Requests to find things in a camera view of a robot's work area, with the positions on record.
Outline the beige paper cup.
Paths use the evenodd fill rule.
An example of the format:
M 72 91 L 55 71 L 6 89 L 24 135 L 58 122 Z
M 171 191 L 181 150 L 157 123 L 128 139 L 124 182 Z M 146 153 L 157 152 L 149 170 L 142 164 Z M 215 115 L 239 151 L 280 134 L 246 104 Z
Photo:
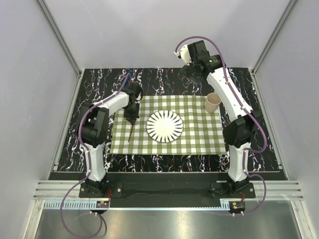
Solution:
M 214 113 L 219 105 L 221 104 L 221 99 L 217 93 L 210 93 L 207 95 L 205 100 L 205 110 L 208 113 Z

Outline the right aluminium frame post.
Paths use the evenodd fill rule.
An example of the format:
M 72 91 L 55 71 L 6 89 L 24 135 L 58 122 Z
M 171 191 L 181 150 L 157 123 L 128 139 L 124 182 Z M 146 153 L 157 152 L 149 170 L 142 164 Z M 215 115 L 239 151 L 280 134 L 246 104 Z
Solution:
M 299 1 L 298 0 L 289 0 L 283 13 L 281 14 L 279 20 L 277 21 L 275 28 L 273 29 L 265 47 L 263 48 L 256 64 L 254 65 L 254 67 L 251 69 L 251 72 L 253 75 L 256 75 L 258 70 L 260 69 L 262 63 L 264 62 L 266 56 L 268 55 L 271 47 L 273 46 L 273 44 L 275 43 L 278 35 L 280 34 L 280 32 L 282 31 L 285 23 L 287 22 L 289 16 L 291 15 L 291 13 L 293 12 L 295 6 L 297 5 Z

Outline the left aluminium frame post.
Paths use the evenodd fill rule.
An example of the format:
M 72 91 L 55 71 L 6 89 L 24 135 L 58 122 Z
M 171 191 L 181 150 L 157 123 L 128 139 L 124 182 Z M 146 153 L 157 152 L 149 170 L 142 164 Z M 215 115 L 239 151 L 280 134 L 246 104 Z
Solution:
M 39 6 L 42 14 L 44 15 L 44 18 L 46 19 L 50 29 L 52 30 L 60 48 L 62 49 L 65 57 L 67 58 L 69 64 L 71 65 L 73 71 L 75 72 L 75 74 L 77 75 L 77 77 L 79 77 L 82 73 L 82 70 L 80 69 L 80 67 L 78 66 L 75 58 L 73 57 L 64 37 L 62 36 L 62 33 L 48 7 L 48 5 L 46 4 L 46 2 L 44 0 L 35 0 L 35 2 L 37 3 L 37 5 Z

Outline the white blue striped plate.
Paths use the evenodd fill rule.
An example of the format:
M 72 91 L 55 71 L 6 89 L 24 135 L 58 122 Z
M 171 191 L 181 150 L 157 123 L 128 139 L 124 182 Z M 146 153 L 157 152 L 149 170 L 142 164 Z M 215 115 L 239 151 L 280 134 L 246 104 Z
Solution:
M 160 110 L 149 116 L 146 131 L 156 142 L 170 143 L 181 136 L 183 120 L 173 111 Z

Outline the aluminium frame post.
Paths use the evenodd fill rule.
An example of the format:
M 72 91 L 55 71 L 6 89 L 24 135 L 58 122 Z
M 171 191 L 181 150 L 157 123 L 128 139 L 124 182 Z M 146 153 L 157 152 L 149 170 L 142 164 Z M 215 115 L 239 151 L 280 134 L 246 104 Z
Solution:
M 75 58 L 73 57 L 64 37 L 62 36 L 62 33 L 48 7 L 48 5 L 46 4 L 46 2 L 44 0 L 35 0 L 35 2 L 37 3 L 37 5 L 39 6 L 42 14 L 44 15 L 44 18 L 46 19 L 50 29 L 52 30 L 60 48 L 62 49 L 65 57 L 67 58 L 69 64 L 71 65 L 73 71 L 75 72 L 75 74 L 77 75 L 77 77 L 79 77 L 82 73 L 82 70 L 80 69 L 80 67 L 78 66 Z
M 291 13 L 293 12 L 295 6 L 297 5 L 299 1 L 298 0 L 289 0 L 283 13 L 281 14 L 279 20 L 277 21 L 275 28 L 273 29 L 265 47 L 263 48 L 256 64 L 254 65 L 254 67 L 251 69 L 251 72 L 253 75 L 256 75 L 258 70 L 260 69 L 262 63 L 264 62 L 266 56 L 268 55 L 271 47 L 273 46 L 273 44 L 275 43 L 278 35 L 280 34 L 280 32 L 282 31 L 285 23 L 287 22 L 289 16 L 291 15 Z

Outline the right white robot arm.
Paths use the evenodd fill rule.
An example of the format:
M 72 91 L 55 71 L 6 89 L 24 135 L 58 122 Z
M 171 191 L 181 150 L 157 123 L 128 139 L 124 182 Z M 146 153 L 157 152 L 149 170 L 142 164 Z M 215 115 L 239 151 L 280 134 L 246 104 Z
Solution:
M 230 150 L 228 176 L 232 182 L 226 185 L 226 191 L 235 198 L 244 192 L 242 182 L 248 177 L 247 151 L 256 130 L 260 128 L 258 121 L 262 114 L 254 111 L 243 99 L 229 75 L 222 54 L 211 55 L 204 40 L 201 37 L 188 45 L 180 42 L 175 55 L 184 61 L 185 73 L 192 81 L 205 80 L 216 91 L 228 113 L 230 124 L 223 130 L 223 136 Z

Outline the blue plastic knife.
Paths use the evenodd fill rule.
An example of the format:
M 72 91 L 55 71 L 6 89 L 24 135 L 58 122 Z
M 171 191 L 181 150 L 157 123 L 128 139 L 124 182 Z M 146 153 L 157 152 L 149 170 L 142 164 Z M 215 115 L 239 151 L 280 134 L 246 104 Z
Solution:
M 128 74 L 126 75 L 126 79 L 125 79 L 124 87 L 126 87 L 126 85 L 128 85 L 128 84 L 129 84 L 129 82 L 130 82 L 131 78 L 132 78 L 131 73 L 128 73 Z

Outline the green checkered cloth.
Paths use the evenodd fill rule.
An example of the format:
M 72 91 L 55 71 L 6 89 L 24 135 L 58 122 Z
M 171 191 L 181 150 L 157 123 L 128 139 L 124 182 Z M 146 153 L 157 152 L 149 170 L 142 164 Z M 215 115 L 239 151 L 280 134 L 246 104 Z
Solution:
M 111 154 L 192 155 L 226 154 L 219 110 L 208 113 L 204 96 L 145 96 L 140 101 L 137 119 L 130 142 L 131 124 L 124 119 L 124 111 L 115 114 L 112 128 Z M 153 113 L 170 110 L 183 120 L 181 136 L 170 143 L 153 140 L 146 131 L 146 123 Z

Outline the brown wooden fork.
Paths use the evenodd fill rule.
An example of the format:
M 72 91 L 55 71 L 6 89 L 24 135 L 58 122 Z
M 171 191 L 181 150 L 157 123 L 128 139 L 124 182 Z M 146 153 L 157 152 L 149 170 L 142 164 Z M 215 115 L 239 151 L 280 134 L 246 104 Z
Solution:
M 130 129 L 130 133 L 129 133 L 128 142 L 130 142 L 131 135 L 132 135 L 132 132 L 133 132 L 133 128 L 134 128 L 134 125 L 135 125 L 135 121 L 131 120 L 130 123 L 131 123 L 131 129 Z

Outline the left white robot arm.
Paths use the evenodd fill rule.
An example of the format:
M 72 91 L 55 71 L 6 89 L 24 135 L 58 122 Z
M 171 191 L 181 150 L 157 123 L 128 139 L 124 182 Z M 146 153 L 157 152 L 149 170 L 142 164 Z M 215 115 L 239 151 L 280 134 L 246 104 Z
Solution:
M 143 90 L 138 83 L 131 83 L 109 97 L 81 108 L 78 122 L 78 139 L 84 149 L 86 178 L 92 182 L 90 191 L 96 197 L 103 197 L 108 185 L 102 180 L 106 176 L 103 163 L 103 144 L 107 139 L 109 118 L 118 110 L 124 110 L 124 119 L 134 125 L 139 118 L 139 101 Z

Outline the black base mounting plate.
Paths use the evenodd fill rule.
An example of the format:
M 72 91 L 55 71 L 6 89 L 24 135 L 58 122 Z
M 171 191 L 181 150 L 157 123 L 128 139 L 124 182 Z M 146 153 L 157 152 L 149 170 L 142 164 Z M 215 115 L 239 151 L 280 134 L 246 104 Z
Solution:
M 245 179 L 232 182 L 227 173 L 107 173 L 101 182 L 86 179 L 81 183 L 81 198 L 124 198 L 131 195 L 195 194 L 211 198 L 254 199 L 253 184 Z

